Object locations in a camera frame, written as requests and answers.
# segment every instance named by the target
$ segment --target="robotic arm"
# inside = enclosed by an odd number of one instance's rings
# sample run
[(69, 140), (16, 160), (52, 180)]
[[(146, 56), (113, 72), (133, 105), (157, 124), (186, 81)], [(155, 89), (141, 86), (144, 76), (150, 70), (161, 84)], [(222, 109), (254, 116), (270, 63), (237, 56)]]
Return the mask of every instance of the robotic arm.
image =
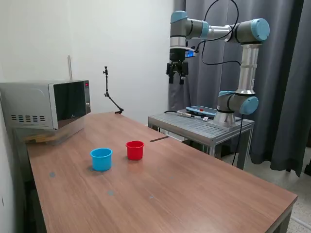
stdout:
[(254, 96), (253, 87), (258, 50), (270, 33), (269, 24), (263, 18), (241, 22), (233, 27), (234, 25), (210, 26), (205, 21), (188, 18), (185, 11), (173, 12), (171, 16), (171, 62), (167, 64), (166, 69), (169, 83), (173, 83), (176, 72), (179, 73), (179, 84), (184, 84), (184, 78), (188, 75), (188, 62), (185, 58), (197, 52), (186, 46), (188, 39), (219, 38), (225, 42), (239, 43), (243, 47), (238, 90), (221, 91), (218, 97), (218, 112), (214, 121), (224, 126), (235, 124), (234, 111), (251, 114), (257, 109), (258, 99)]

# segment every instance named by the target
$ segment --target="microwave window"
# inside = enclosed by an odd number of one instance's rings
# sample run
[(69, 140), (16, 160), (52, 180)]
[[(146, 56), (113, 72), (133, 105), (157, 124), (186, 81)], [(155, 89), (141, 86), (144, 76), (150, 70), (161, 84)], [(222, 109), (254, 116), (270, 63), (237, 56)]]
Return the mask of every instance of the microwave window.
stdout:
[(84, 82), (54, 85), (58, 128), (86, 115)]

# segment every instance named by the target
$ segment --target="microwave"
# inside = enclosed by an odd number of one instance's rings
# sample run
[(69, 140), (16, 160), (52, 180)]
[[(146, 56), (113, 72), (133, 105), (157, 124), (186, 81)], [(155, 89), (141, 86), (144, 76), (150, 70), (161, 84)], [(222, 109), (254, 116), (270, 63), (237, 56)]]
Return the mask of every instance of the microwave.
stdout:
[(88, 80), (0, 83), (0, 94), (12, 128), (58, 130), (91, 112)]

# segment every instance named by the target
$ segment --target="red cup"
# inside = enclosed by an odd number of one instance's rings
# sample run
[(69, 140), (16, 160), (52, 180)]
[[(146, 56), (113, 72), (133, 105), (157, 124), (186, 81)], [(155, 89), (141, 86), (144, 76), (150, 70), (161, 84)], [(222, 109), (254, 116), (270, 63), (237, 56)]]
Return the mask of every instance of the red cup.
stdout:
[(142, 159), (142, 148), (144, 143), (141, 141), (131, 141), (126, 143), (127, 147), (127, 158), (129, 160), (140, 160)]

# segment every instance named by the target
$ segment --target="white wall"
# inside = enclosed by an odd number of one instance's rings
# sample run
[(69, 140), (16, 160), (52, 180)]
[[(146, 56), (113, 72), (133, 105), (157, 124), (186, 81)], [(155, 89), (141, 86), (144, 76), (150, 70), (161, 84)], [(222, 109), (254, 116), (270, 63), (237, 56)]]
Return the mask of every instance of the white wall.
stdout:
[[(0, 63), (0, 82), (3, 81)], [(22, 232), (23, 194), (20, 182), (21, 176), (13, 159), (0, 108), (0, 233)]]
[(116, 111), (109, 93), (141, 123), (168, 109), (173, 0), (2, 0), (3, 74), (8, 81), (89, 79), (91, 110)]
[(89, 79), (92, 112), (116, 111), (109, 94), (141, 123), (168, 109), (173, 0), (69, 0), (73, 78)]
[(69, 79), (66, 1), (1, 0), (0, 7), (0, 59), (6, 80)]

